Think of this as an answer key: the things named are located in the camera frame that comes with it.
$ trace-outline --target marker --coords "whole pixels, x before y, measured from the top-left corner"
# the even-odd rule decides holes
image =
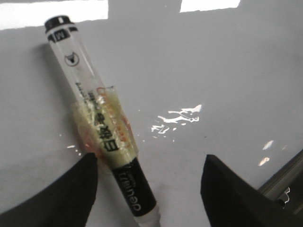
[[[45,28],[77,100],[71,109],[86,150],[112,171],[139,226],[160,227],[159,207],[138,162],[137,146],[114,87],[103,85],[67,16],[47,20]]]

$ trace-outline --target marker cap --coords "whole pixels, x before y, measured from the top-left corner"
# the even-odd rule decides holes
[[[51,30],[54,27],[58,27],[60,25],[66,25],[66,24],[74,24],[73,22],[70,21],[68,16],[61,15],[61,16],[50,18],[44,24],[46,28],[45,33],[47,33],[49,30]]]

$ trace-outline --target white surface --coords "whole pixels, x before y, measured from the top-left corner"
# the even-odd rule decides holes
[[[235,9],[182,13],[180,6],[109,0],[108,19],[77,25],[104,83],[118,90],[162,226],[208,227],[200,196],[206,154],[258,188],[303,148],[303,3],[242,0]],[[77,145],[67,92],[44,31],[0,31],[0,212],[80,158],[67,148]],[[197,105],[200,112],[182,114],[199,121],[165,122],[180,117],[168,111]],[[102,170],[97,193],[88,227],[137,226]]]

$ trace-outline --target logo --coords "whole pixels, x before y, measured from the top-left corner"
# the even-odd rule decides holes
[[[73,67],[78,65],[80,60],[79,56],[75,52],[73,52],[72,54],[65,56],[64,61],[68,66]]]

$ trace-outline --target black marker cap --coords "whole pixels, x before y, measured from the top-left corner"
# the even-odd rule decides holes
[[[60,25],[65,25],[65,24],[74,24],[74,23],[70,21],[68,16],[64,16],[64,15],[50,18],[44,24],[46,28],[45,33],[47,33],[49,30],[51,30],[54,27],[58,27]]]

